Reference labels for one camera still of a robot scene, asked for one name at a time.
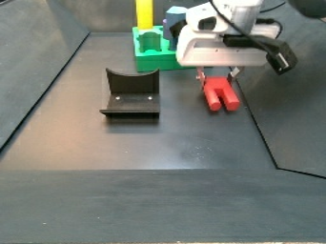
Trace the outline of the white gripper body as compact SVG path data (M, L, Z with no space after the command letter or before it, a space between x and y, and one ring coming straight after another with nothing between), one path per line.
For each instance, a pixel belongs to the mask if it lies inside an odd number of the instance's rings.
M186 26L180 29L176 43L176 61L183 67L251 67L266 63L266 51L248 46L228 47L224 38L239 32L223 20L219 13L248 35L275 38L276 25L256 25L263 0L212 0L186 12Z

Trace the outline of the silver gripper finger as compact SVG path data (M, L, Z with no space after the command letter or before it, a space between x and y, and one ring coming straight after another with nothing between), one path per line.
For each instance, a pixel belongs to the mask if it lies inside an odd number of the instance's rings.
M231 72L228 74L228 79L230 79L230 82L232 82L235 79L236 79L236 76L240 74L240 68L239 67L234 67L231 69Z
M204 80L206 80L206 76L204 76L204 67L196 67L196 79L200 82L200 86L202 86L202 90L204 90Z

